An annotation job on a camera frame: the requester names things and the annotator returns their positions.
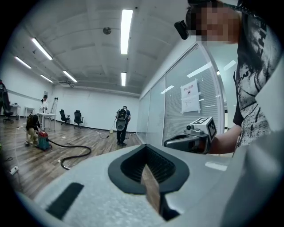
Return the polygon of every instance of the crouching person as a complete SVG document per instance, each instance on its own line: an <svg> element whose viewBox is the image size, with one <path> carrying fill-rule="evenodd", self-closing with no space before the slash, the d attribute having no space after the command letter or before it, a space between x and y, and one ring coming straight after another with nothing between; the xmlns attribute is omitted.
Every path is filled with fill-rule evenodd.
<svg viewBox="0 0 284 227"><path fill-rule="evenodd" d="M38 138L38 131L40 128L40 124L38 121L37 115L30 115L27 119L27 140L25 141L25 145L29 144L37 144L37 138Z"/></svg>

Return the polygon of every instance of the vacuum hose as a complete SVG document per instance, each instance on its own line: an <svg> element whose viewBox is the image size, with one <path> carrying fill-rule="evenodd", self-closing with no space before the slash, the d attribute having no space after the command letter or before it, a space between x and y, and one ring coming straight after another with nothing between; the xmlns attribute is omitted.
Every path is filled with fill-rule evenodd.
<svg viewBox="0 0 284 227"><path fill-rule="evenodd" d="M87 146L81 146L81 145L64 146L64 145L57 144L57 143L55 143L55 142L51 141L50 139L46 139L46 140L47 140L48 142L51 142L51 143L53 143L53 144L55 144L55 145L59 146L59 147L68 147L68 148L70 148L70 147L82 147L82 148L86 148L86 149L88 149L88 150L89 150L89 152L88 152L88 153L86 153L86 154L74 155L74 156L69 156L69 157L66 157L66 158L61 159L61 160L60 160L60 164L61 164L61 166L62 166L64 169L66 169L66 170L69 170L70 168L68 168L68 167L66 167L66 166L64 166L64 165L63 165L63 162L64 162L65 160L72 159L72 158L80 158L80 157L84 157L84 156L89 155L89 154L92 152L92 149L91 149L91 148L89 148L89 147L87 147Z"/></svg>

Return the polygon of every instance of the black pants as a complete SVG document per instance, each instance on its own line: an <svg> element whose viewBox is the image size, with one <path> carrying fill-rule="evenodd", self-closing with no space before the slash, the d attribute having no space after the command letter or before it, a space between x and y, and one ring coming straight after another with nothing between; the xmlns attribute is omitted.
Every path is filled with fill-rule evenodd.
<svg viewBox="0 0 284 227"><path fill-rule="evenodd" d="M125 125L122 131L117 131L117 141L123 143L125 140L127 125Z"/></svg>

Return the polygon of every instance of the office chair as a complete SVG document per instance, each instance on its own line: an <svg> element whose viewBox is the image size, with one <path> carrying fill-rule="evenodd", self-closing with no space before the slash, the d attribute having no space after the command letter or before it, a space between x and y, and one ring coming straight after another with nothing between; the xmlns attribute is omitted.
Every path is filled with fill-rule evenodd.
<svg viewBox="0 0 284 227"><path fill-rule="evenodd" d="M74 116L75 116L74 122L77 123L77 126L79 126L79 124L83 123L84 118L82 118L82 120L81 120L80 110L76 110L76 112L74 112Z"/></svg>
<svg viewBox="0 0 284 227"><path fill-rule="evenodd" d="M6 119L3 119L3 123L7 121L14 123L14 121L9 118L10 116L13 115L13 112L11 112L10 102L8 102L8 105L3 104L3 108L4 108L4 115L7 117Z"/></svg>
<svg viewBox="0 0 284 227"><path fill-rule="evenodd" d="M66 118L64 110L60 110L59 113L61 115L61 120L64 121L64 122L61 123L61 125L64 124L64 123L65 123L65 125L67 125L67 121L70 120L70 118L69 118L70 115L67 115L67 118Z"/></svg>

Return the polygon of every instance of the ladder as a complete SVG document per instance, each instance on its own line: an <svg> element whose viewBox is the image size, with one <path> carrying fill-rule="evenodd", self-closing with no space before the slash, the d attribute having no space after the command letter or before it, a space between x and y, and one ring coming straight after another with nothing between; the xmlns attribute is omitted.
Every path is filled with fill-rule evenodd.
<svg viewBox="0 0 284 227"><path fill-rule="evenodd" d="M58 103L58 98L54 98L52 108L50 111L51 114L56 114L57 103Z"/></svg>

